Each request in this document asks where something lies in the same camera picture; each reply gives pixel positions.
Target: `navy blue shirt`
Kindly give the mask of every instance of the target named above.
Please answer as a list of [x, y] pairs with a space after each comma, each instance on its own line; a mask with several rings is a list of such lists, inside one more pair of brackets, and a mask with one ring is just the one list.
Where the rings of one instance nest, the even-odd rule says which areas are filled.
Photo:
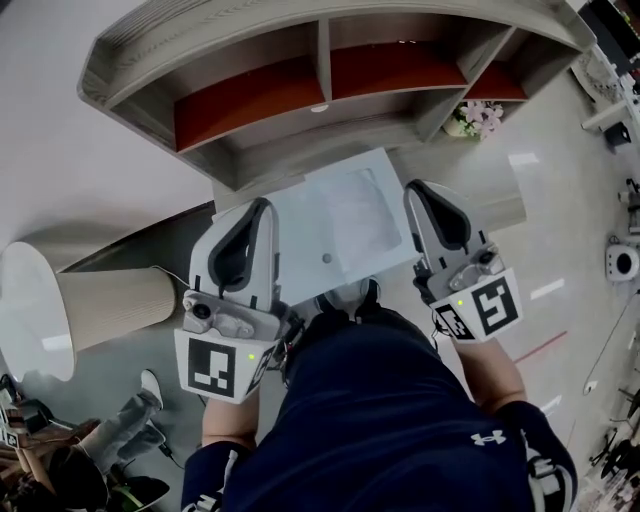
[[255, 452], [223, 442], [188, 460], [182, 508], [533, 511], [523, 436], [577, 488], [539, 409], [513, 402], [489, 416], [424, 340], [354, 325], [299, 354]]

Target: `wooden cabinet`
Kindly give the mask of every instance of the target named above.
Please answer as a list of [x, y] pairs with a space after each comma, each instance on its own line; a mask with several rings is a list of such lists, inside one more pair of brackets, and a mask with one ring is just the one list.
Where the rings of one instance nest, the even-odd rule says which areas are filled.
[[511, 115], [592, 44], [551, 0], [149, 0], [98, 36], [79, 90], [238, 189], [257, 155], [425, 143], [464, 99]]

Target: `gray pants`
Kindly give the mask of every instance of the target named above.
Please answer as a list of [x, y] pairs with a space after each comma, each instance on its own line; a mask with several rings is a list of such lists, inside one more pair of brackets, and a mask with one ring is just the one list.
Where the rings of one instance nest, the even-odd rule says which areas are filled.
[[78, 446], [106, 475], [114, 464], [124, 464], [160, 446], [164, 438], [147, 425], [160, 410], [160, 402], [142, 390], [113, 418], [101, 423]]

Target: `red shelf panel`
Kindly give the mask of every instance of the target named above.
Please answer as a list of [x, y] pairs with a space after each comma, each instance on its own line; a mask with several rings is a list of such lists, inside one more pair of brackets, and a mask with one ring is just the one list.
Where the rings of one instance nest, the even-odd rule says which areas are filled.
[[527, 95], [502, 62], [492, 62], [465, 96], [467, 100], [526, 101]]
[[184, 151], [235, 128], [324, 101], [309, 58], [264, 66], [176, 102], [176, 149]]
[[389, 43], [331, 52], [333, 98], [467, 84], [432, 43]]

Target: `pink flowers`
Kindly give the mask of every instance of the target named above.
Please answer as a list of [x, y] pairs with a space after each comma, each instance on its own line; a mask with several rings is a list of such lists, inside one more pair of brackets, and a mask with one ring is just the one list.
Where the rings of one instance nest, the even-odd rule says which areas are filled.
[[470, 137], [486, 139], [498, 129], [504, 115], [502, 105], [492, 101], [467, 101], [460, 105], [453, 117], [460, 123], [464, 133]]

